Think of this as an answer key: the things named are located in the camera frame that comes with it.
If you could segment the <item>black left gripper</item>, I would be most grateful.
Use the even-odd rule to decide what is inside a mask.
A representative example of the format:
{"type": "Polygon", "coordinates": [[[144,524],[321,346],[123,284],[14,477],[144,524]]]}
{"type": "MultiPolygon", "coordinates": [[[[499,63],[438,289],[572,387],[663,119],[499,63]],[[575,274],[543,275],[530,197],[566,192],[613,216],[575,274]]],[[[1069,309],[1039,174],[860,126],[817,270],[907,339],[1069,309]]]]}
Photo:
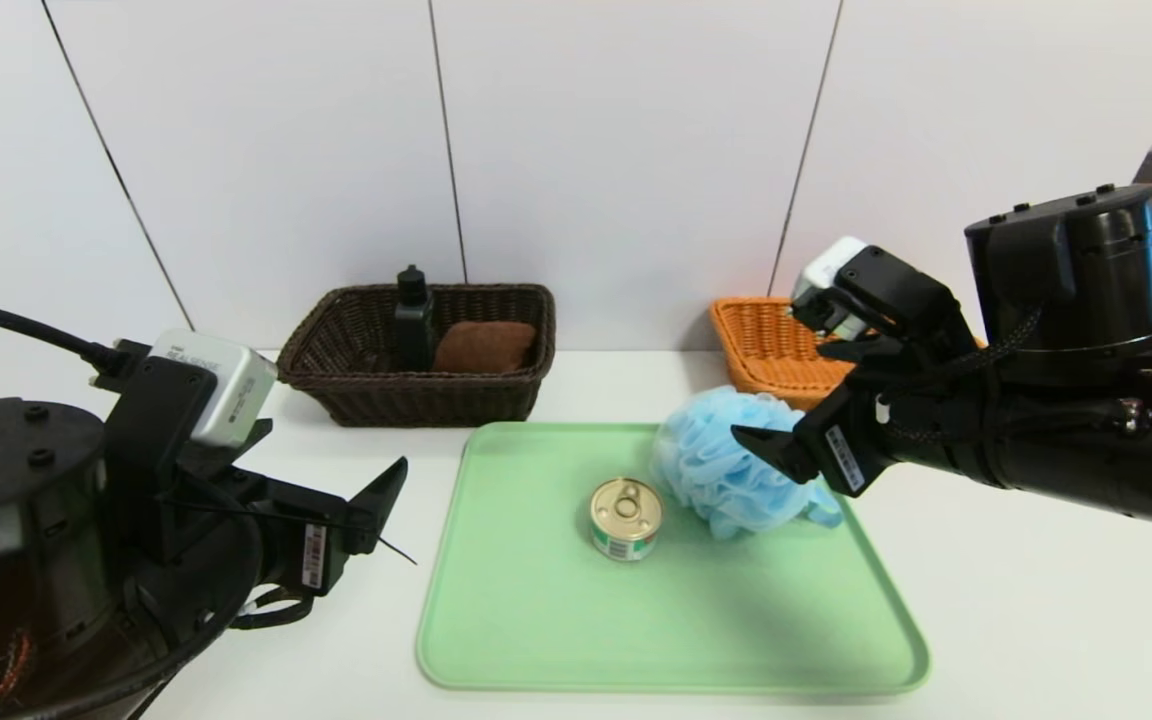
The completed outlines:
{"type": "Polygon", "coordinates": [[[253,477],[244,492],[262,539],[257,585],[279,585],[303,594],[325,596],[343,573],[348,555],[369,555],[396,506],[408,475],[407,457],[372,479],[353,500],[319,488],[253,477]],[[346,520],[346,552],[342,537],[346,520]]]}

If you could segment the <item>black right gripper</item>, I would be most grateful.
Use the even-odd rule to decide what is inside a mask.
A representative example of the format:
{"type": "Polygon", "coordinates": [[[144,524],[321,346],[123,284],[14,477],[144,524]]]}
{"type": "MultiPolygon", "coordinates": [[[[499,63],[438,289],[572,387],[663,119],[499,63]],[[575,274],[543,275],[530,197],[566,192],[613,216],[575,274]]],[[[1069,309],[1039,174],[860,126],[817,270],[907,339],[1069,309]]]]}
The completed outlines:
{"type": "Polygon", "coordinates": [[[983,479],[983,381],[895,392],[896,377],[851,372],[790,430],[732,425],[735,441],[791,482],[823,475],[838,495],[858,498],[908,462],[983,479]]]}

